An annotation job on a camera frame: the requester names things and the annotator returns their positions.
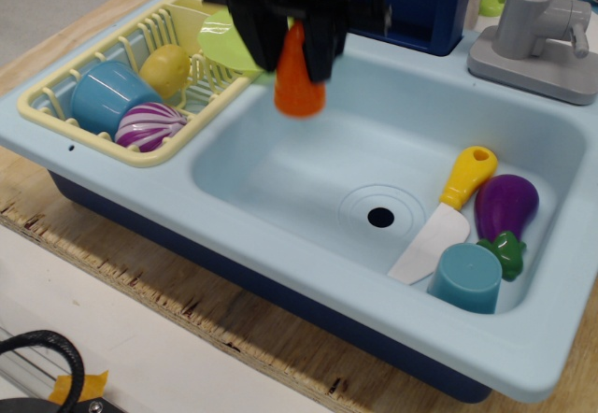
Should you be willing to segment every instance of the plywood surface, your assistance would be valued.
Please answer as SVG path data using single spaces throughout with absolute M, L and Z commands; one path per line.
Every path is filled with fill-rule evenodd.
M 0 94 L 146 1 L 111 0 L 3 67 Z M 522 405 L 493 393 L 469 406 L 71 203 L 45 169 L 5 149 L 0 149 L 0 223 L 333 411 L 598 411 L 595 289 L 562 380 L 546 402 Z

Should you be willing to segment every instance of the yellow dish rack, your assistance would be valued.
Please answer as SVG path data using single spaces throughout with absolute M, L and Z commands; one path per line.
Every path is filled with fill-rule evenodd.
M 202 0 L 163 0 L 122 28 L 108 35 L 20 96 L 21 115 L 78 143 L 143 167 L 171 158 L 201 131 L 227 104 L 247 88 L 260 72 L 240 72 L 210 61 L 201 51 L 197 35 L 204 20 L 224 7 Z M 128 64 L 136 73 L 150 54 L 165 44 L 187 51 L 191 70 L 185 86 L 164 102 L 187 118 L 188 123 L 154 151 L 139 152 L 113 142 L 108 133 L 90 133 L 71 117 L 72 93 L 89 69 L 106 60 Z

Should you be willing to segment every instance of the purple eggplant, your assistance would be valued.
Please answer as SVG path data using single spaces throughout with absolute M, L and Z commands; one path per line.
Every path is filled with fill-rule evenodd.
M 492 251 L 503 267 L 503 278 L 523 271 L 523 229 L 534 218 L 538 192 L 525 178 L 500 175 L 486 182 L 476 197 L 476 227 L 480 246 Z

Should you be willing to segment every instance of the green plate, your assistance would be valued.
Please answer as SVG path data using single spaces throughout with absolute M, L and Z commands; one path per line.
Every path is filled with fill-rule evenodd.
M 197 41 L 204 55 L 218 64 L 241 72 L 262 70 L 251 58 L 228 9 L 223 9 L 204 21 Z

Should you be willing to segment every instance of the faucet base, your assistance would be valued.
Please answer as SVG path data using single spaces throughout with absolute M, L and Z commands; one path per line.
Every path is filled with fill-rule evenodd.
M 496 30 L 496 26 L 485 29 L 469 50 L 467 66 L 473 75 L 573 105 L 594 102 L 598 54 L 578 59 L 570 44 L 547 40 L 539 57 L 511 60 L 492 49 Z

